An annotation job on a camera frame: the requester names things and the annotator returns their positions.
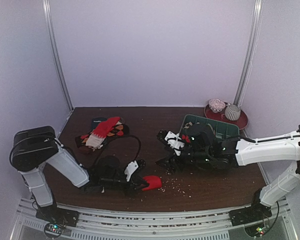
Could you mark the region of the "red sock pair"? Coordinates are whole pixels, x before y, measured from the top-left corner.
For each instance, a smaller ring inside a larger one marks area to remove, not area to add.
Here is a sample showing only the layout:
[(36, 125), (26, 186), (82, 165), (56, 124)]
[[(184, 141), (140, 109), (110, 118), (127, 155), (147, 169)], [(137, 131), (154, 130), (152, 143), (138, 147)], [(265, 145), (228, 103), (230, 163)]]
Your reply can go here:
[(142, 188), (142, 191), (160, 189), (162, 187), (162, 180), (156, 175), (144, 176), (142, 179), (147, 183), (147, 186)]

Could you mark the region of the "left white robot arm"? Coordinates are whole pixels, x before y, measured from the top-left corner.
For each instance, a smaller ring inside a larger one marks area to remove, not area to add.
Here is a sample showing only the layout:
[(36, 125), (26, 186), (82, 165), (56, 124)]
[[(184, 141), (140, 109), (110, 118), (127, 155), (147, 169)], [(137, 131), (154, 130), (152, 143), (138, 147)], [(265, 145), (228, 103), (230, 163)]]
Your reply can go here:
[(56, 138), (55, 130), (48, 125), (17, 132), (9, 162), (22, 175), (37, 205), (42, 207), (43, 215), (51, 222), (59, 221), (62, 211), (54, 205), (53, 192), (43, 173), (46, 164), (85, 194), (101, 193), (106, 189), (138, 191), (150, 185), (139, 176), (140, 170), (146, 166), (144, 160), (134, 159), (125, 169), (121, 169), (116, 157), (106, 156), (85, 167), (72, 150)]

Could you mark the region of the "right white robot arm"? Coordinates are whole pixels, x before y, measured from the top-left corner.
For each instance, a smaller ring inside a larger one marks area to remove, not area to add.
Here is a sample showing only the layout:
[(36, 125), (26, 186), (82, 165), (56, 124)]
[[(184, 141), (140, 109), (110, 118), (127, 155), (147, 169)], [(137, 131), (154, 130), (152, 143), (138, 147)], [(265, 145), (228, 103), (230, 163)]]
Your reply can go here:
[(189, 165), (227, 170), (262, 162), (291, 161), (276, 180), (255, 192), (252, 206), (246, 210), (251, 221), (258, 220), (266, 208), (300, 184), (300, 125), (296, 131), (275, 137), (252, 139), (236, 135), (221, 139), (208, 124), (195, 123), (178, 134), (161, 130), (157, 139), (171, 149), (171, 155), (156, 164), (170, 172)]

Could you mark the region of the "rolled red sock in tray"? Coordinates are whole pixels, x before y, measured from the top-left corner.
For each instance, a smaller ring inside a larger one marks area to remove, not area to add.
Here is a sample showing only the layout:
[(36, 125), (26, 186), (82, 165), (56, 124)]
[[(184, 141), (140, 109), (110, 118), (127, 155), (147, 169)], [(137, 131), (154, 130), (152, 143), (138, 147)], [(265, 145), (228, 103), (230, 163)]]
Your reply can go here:
[(187, 142), (187, 143), (190, 143), (190, 142), (191, 142), (188, 135), (184, 135), (184, 134), (183, 134), (183, 135), (181, 136), (181, 139), (182, 139), (183, 141)]

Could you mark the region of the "rolled patterned sock in tray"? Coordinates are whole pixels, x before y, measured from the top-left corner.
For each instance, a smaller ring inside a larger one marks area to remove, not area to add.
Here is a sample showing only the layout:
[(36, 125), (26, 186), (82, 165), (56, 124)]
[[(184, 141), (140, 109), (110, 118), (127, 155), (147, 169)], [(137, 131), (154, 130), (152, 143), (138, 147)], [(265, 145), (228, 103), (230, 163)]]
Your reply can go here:
[(192, 122), (187, 122), (185, 125), (184, 125), (184, 129), (188, 129), (188, 128), (190, 128), (191, 126), (193, 125), (193, 123)]

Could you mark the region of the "argyle black orange sock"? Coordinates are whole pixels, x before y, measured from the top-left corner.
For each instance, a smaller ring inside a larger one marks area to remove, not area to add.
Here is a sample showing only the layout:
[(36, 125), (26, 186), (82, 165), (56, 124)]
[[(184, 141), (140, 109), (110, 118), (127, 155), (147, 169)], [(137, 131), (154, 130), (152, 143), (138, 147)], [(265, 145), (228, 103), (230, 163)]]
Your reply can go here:
[(76, 147), (78, 149), (80, 149), (80, 148), (82, 149), (84, 147), (91, 149), (92, 151), (94, 151), (96, 149), (101, 149), (105, 145), (107, 138), (126, 136), (130, 133), (130, 128), (122, 122), (118, 123), (117, 125), (114, 126), (113, 130), (110, 131), (110, 133), (107, 135), (107, 137), (103, 141), (102, 145), (100, 145), (98, 148), (91, 148), (91, 147), (86, 146), (86, 141), (87, 141), (89, 135), (91, 134), (91, 132), (75, 137), (74, 141), (75, 141)]

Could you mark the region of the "red white sock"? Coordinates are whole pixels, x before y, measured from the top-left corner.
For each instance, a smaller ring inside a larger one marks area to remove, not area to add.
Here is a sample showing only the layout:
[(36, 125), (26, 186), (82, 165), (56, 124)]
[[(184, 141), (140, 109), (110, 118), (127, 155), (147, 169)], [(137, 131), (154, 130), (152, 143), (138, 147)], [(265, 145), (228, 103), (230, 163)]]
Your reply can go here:
[(114, 129), (115, 125), (120, 123), (121, 118), (119, 116), (105, 118), (102, 117), (102, 121), (95, 129), (92, 130), (88, 139), (85, 142), (87, 147), (97, 149), (102, 145), (103, 141), (106, 139), (107, 135)]

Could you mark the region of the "green divided organizer tray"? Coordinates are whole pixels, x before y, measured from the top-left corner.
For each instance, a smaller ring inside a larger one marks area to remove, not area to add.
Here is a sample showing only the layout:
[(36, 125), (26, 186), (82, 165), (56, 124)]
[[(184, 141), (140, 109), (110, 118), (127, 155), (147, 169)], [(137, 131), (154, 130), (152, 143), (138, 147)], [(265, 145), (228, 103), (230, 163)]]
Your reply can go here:
[(213, 119), (205, 118), (205, 117), (198, 116), (198, 115), (187, 114), (183, 118), (183, 122), (182, 122), (180, 130), (179, 130), (180, 135), (186, 135), (185, 126), (188, 123), (192, 123), (192, 124), (199, 123), (199, 124), (203, 124), (203, 125), (210, 124), (214, 130), (215, 136), (218, 139), (222, 139), (222, 140), (230, 138), (230, 137), (235, 137), (240, 134), (239, 127), (234, 124), (226, 123), (226, 122), (222, 122), (222, 121), (218, 121), (218, 120), (213, 120)]

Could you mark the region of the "striped grey cup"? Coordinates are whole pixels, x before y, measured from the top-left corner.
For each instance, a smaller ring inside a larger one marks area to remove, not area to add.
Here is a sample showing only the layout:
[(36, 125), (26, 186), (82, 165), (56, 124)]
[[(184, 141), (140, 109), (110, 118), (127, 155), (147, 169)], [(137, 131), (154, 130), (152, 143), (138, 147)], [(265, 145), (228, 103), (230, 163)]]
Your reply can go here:
[(225, 108), (224, 115), (229, 121), (237, 121), (241, 116), (241, 109), (235, 104), (229, 104)]

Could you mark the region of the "left circuit board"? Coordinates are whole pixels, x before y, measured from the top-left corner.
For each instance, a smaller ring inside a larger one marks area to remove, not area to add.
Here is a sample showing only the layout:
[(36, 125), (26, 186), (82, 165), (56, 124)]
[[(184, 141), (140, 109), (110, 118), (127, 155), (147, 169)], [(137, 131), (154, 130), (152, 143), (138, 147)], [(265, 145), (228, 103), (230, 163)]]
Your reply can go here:
[(43, 233), (52, 238), (70, 236), (71, 230), (66, 224), (47, 223), (43, 227)]

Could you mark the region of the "circuit board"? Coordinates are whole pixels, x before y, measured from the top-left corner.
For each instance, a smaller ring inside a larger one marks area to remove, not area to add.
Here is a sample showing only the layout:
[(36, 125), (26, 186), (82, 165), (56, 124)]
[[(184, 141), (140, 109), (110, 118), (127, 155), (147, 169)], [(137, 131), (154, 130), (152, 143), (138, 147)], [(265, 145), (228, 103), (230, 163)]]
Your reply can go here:
[(244, 227), (245, 233), (249, 237), (252, 237), (252, 238), (260, 238), (260, 237), (264, 236), (270, 229), (271, 228), (269, 225), (264, 225), (261, 223), (257, 223), (254, 225), (249, 225), (249, 226)]
[(43, 233), (52, 238), (70, 236), (71, 230), (66, 224), (47, 223), (43, 227)]

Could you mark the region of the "right circuit board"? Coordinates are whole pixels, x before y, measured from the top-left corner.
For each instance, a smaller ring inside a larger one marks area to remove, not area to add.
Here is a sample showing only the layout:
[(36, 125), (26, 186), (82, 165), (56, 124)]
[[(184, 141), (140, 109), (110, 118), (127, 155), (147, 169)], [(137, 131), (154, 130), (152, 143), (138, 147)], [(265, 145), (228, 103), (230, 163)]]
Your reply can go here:
[(257, 223), (254, 225), (249, 225), (249, 226), (244, 227), (245, 233), (249, 237), (252, 237), (252, 238), (260, 238), (260, 237), (264, 236), (270, 229), (271, 228), (269, 225), (264, 225), (261, 223)]

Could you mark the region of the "front aluminium rail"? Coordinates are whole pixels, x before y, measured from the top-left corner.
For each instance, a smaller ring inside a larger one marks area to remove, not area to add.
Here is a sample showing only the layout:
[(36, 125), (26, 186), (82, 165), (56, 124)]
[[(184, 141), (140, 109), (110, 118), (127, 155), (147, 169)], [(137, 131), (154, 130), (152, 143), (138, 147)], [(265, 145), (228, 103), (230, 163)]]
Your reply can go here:
[[(33, 200), (21, 198), (8, 240), (49, 240), (46, 221), (36, 218)], [(229, 212), (246, 206), (184, 212), (127, 212), (59, 204), (78, 211), (75, 227), (66, 226), (56, 240), (300, 240), (285, 198), (269, 233), (250, 237), (247, 230), (263, 220), (234, 226)]]

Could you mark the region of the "right aluminium frame post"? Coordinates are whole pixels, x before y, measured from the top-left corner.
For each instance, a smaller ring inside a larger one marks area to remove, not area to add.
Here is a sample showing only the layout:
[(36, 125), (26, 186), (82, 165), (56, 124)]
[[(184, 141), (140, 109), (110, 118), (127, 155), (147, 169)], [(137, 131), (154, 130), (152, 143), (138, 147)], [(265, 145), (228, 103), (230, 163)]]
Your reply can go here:
[(263, 5), (263, 0), (254, 1), (251, 28), (247, 43), (246, 54), (243, 62), (238, 88), (233, 102), (239, 107), (243, 104), (245, 93), (250, 79), (250, 74), (253, 65), (253, 57), (258, 44)]

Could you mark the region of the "aluminium frame post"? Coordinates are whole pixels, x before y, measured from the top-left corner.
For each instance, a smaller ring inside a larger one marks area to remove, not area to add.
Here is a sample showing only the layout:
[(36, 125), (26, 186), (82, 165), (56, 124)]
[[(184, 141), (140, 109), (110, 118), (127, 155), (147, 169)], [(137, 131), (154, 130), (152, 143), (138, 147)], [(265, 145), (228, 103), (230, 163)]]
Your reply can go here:
[(251, 28), (247, 43), (246, 54), (243, 62), (238, 88), (233, 102), (239, 107), (243, 104), (245, 93), (250, 79), (250, 74), (253, 65), (253, 57), (258, 44), (263, 5), (263, 0), (254, 1)]
[(43, 13), (45, 17), (46, 26), (47, 26), (50, 46), (52, 50), (53, 62), (57, 74), (57, 79), (60, 83), (61, 92), (65, 99), (67, 108), (70, 112), (72, 112), (74, 110), (74, 106), (71, 101), (70, 93), (66, 84), (62, 63), (58, 51), (57, 40), (56, 40), (56, 35), (55, 35), (54, 25), (53, 25), (52, 12), (51, 12), (51, 3), (49, 0), (43, 0), (42, 5), (43, 5)]

